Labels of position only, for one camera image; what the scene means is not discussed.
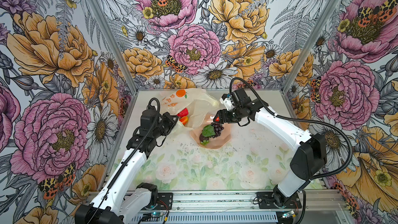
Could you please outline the translucent cream plastic bag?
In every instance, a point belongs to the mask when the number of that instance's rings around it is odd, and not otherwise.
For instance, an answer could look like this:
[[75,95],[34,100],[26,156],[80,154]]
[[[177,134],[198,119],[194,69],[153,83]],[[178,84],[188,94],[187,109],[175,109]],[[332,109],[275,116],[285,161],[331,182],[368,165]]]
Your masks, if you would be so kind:
[[178,89],[160,93],[161,113],[178,115],[184,109],[188,111],[186,127],[199,127],[208,113],[217,110],[220,103],[205,89]]

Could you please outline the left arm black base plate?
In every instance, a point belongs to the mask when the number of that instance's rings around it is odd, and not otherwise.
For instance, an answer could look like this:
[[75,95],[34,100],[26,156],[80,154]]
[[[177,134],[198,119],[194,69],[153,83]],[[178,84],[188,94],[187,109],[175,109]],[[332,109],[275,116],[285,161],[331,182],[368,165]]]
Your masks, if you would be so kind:
[[155,206],[153,209],[155,210],[171,210],[173,206],[173,198],[174,194],[170,192],[159,192],[158,198],[156,200]]

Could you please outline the red bumpy fruit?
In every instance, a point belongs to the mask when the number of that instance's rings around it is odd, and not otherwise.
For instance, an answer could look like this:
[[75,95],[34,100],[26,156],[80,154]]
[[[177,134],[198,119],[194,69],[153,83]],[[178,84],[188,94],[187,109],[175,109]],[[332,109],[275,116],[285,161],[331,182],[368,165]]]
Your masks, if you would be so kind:
[[183,118],[183,117],[188,116],[188,115],[189,115],[189,111],[188,111],[187,108],[184,108],[181,112],[179,112],[179,113],[177,114],[177,116],[178,116],[179,118]]

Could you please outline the pink scalloped fruit plate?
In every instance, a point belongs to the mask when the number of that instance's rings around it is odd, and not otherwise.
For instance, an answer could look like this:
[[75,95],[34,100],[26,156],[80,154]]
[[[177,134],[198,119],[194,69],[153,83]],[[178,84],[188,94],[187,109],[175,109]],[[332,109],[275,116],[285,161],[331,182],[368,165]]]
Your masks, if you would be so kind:
[[199,127],[190,131],[190,136],[200,147],[219,149],[232,138],[231,125],[213,122],[214,118],[214,115],[207,114]]

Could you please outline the dark purple grape bunch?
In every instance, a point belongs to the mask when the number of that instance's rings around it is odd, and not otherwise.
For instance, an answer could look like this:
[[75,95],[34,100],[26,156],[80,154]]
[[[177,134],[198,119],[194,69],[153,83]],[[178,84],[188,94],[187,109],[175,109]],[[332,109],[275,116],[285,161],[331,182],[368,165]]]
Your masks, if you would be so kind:
[[202,134],[205,137],[209,138],[217,138],[221,135],[222,131],[224,130],[224,127],[222,124],[219,123],[211,123],[209,125],[206,125],[203,130]]

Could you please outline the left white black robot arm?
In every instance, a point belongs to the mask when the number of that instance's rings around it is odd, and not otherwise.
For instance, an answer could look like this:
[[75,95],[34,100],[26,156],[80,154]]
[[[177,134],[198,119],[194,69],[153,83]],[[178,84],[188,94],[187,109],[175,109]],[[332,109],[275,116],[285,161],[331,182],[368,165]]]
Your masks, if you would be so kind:
[[141,125],[129,140],[116,171],[95,198],[76,211],[77,224],[128,224],[142,209],[156,207],[156,185],[141,183],[130,196],[127,191],[157,146],[157,139],[167,137],[178,120],[178,116],[160,114],[153,107],[143,111]]

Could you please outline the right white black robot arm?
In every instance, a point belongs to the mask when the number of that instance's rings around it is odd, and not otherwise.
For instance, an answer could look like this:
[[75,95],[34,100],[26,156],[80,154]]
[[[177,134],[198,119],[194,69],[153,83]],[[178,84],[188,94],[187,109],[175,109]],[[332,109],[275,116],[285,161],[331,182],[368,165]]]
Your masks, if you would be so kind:
[[287,206],[294,195],[303,190],[327,162],[325,138],[297,127],[288,118],[279,115],[262,99],[252,100],[243,88],[223,94],[213,122],[219,124],[239,123],[247,118],[264,126],[279,137],[292,151],[290,171],[277,184],[270,202],[278,208]]

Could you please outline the small orange fruit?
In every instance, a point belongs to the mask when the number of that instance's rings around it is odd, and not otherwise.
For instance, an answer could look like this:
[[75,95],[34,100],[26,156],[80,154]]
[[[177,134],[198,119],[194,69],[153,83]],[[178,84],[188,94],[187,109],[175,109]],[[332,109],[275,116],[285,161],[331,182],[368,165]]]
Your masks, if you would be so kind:
[[188,121],[189,121],[189,117],[188,117],[188,116],[181,117],[181,118],[179,119],[179,121],[180,121],[183,125],[186,125],[186,124],[188,123]]

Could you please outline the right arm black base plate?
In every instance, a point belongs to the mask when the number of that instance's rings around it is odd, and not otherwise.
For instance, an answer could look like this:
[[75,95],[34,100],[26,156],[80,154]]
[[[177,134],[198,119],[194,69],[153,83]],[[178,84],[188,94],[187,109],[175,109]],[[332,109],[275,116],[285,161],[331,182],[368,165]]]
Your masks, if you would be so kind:
[[302,203],[298,193],[291,197],[277,194],[271,191],[259,191],[256,193],[257,203],[260,209],[300,209]]

